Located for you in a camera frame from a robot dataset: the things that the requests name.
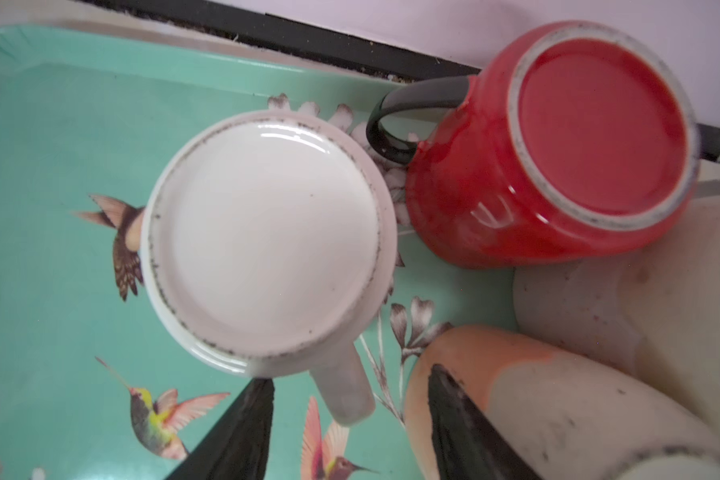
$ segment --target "black handle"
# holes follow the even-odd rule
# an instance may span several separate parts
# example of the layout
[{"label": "black handle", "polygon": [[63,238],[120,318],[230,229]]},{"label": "black handle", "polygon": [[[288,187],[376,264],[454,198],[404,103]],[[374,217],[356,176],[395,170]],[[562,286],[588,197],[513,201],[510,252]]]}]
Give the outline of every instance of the black handle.
[{"label": "black handle", "polygon": [[371,112],[365,135],[381,156],[408,164],[416,154],[416,143],[401,140],[387,132],[381,123],[389,114],[420,108],[456,108],[469,92],[469,77],[446,77],[416,82],[387,94]]}]

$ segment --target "upside-down mug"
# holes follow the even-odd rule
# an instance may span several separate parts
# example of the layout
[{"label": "upside-down mug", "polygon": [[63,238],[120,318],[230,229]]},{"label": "upside-down mug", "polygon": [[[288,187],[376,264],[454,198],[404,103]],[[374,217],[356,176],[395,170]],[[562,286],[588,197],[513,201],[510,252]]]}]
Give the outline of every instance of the upside-down mug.
[{"label": "upside-down mug", "polygon": [[389,190],[343,130],[290,111],[222,120],[179,150],[144,211],[144,285],[164,327],[224,372],[309,370],[343,425],[375,402],[353,342],[388,294]]},{"label": "upside-down mug", "polygon": [[[380,123],[419,108],[453,110],[418,143]],[[690,102],[668,67],[591,22],[538,27],[479,75],[393,91],[367,134],[410,163],[406,205],[423,241],[470,268],[644,246],[676,222],[700,165]]]}]

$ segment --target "mug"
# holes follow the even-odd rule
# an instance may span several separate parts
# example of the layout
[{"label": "mug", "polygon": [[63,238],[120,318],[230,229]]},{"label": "mug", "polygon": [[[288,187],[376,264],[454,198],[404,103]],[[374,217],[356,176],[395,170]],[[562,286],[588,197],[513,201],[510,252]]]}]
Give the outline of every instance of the mug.
[{"label": "mug", "polygon": [[222,120],[179,150],[140,252],[154,310],[185,350],[241,376],[309,370],[343,425],[374,410],[353,342],[396,253],[392,199],[364,149],[282,110]]},{"label": "mug", "polygon": [[[670,398],[592,360],[482,325],[443,333],[411,372],[405,430],[426,480],[440,478],[428,398],[437,364],[543,480],[720,480],[720,438]],[[461,447],[465,456],[474,451]]]},{"label": "mug", "polygon": [[[453,110],[418,143],[380,123],[418,108]],[[391,92],[367,136],[410,163],[406,205],[422,240],[467,268],[646,245],[676,222],[700,166],[680,83],[644,45],[592,22],[538,27],[477,76]]]},{"label": "mug", "polygon": [[519,268],[514,310],[522,332],[644,381],[720,435],[720,194],[641,250]]}]

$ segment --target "floral pattern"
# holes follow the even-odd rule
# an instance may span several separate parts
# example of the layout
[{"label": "floral pattern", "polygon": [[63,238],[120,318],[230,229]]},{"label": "floral pattern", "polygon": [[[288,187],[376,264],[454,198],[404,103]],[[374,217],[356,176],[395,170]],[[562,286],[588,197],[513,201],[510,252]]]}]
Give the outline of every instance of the floral pattern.
[{"label": "floral pattern", "polygon": [[408,330],[409,322],[408,312],[403,305],[399,303],[392,304],[392,309],[389,315],[389,324],[392,328],[394,339],[397,340],[400,345],[400,375],[398,378],[398,398],[400,400],[400,408],[398,408],[394,403],[394,399],[392,398],[392,394],[389,390],[389,382],[387,380],[387,370],[386,365],[384,364],[382,316],[379,315],[376,321],[376,330],[378,334],[378,359],[371,354],[371,350],[368,348],[368,343],[365,341],[365,337],[360,335],[360,342],[363,345],[365,354],[368,355],[371,368],[373,369],[378,385],[382,390],[382,396],[374,393],[374,397],[377,402],[394,415],[403,427],[405,426],[405,418],[403,416],[405,361],[412,356],[419,357],[423,353],[424,349],[427,348],[434,339],[453,328],[450,322],[435,323],[430,325],[433,313],[434,302],[432,300],[422,300],[417,296],[413,298],[413,301],[411,302],[410,315],[411,336],[406,341],[405,334]]}]

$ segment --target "stain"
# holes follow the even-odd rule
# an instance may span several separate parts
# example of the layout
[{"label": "stain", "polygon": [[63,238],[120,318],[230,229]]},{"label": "stain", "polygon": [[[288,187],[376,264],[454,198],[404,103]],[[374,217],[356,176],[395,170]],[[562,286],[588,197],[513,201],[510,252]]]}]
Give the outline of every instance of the stain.
[{"label": "stain", "polygon": [[667,454],[668,456],[671,456],[671,455],[691,456],[693,454],[693,450],[691,450],[687,446],[668,445],[668,446],[664,446],[664,453]]},{"label": "stain", "polygon": [[557,422],[550,422],[550,430],[554,437],[554,443],[558,450],[565,450],[565,444],[567,441],[566,428]]},{"label": "stain", "polygon": [[648,283],[648,280],[650,279],[650,272],[648,269],[644,266],[638,270],[637,275],[635,275],[635,282],[636,283]]}]

